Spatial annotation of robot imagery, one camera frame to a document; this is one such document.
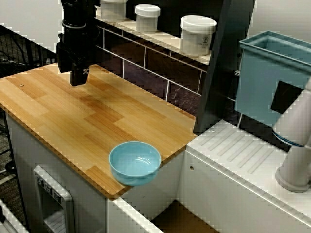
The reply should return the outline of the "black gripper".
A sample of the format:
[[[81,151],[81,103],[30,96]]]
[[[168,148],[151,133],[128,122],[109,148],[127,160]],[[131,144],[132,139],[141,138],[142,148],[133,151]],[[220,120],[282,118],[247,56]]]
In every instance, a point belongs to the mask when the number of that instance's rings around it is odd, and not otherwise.
[[[56,45],[58,68],[61,73],[70,71],[72,86],[86,83],[89,67],[96,61],[97,26],[86,24],[84,27],[64,25]]]

